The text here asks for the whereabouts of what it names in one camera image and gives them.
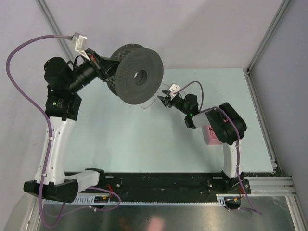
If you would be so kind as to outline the black cable spool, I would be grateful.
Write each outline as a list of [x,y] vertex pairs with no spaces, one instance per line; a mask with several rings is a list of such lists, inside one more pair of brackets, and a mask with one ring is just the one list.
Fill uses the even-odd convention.
[[139,44],[127,44],[118,48],[111,59],[120,64],[107,86],[127,104],[137,105],[149,100],[159,89],[164,66],[159,54]]

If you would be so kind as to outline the pink plastic box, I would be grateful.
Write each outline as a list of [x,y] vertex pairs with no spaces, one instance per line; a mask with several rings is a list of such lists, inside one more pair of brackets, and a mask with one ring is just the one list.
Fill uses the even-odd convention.
[[221,145],[221,141],[210,125],[204,127],[204,139],[207,145]]

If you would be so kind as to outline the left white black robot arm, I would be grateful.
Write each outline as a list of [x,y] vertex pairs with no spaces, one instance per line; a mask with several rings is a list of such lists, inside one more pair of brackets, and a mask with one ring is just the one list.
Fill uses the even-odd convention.
[[110,58],[101,57],[91,49],[86,49],[86,55],[81,65],[61,57],[53,57],[44,65],[47,132],[38,170],[33,180],[24,183],[24,192],[45,200],[71,203],[89,187],[98,193],[106,188],[103,170],[87,168],[71,176],[64,173],[66,150],[82,101],[77,92],[96,78],[107,82],[115,92],[116,69],[122,59],[116,53]]

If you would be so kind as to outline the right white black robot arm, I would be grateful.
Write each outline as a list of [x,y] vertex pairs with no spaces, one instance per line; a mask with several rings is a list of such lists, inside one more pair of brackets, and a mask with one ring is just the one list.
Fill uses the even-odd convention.
[[222,188],[227,193],[235,192],[243,185],[243,171],[241,167],[241,142],[247,130],[245,121],[228,103],[201,111],[197,96],[187,94],[184,98],[180,94],[171,97],[168,90],[162,91],[164,96],[158,96],[166,108],[176,108],[185,114],[184,122],[187,128],[197,129],[209,125],[223,147],[224,166],[222,170]]

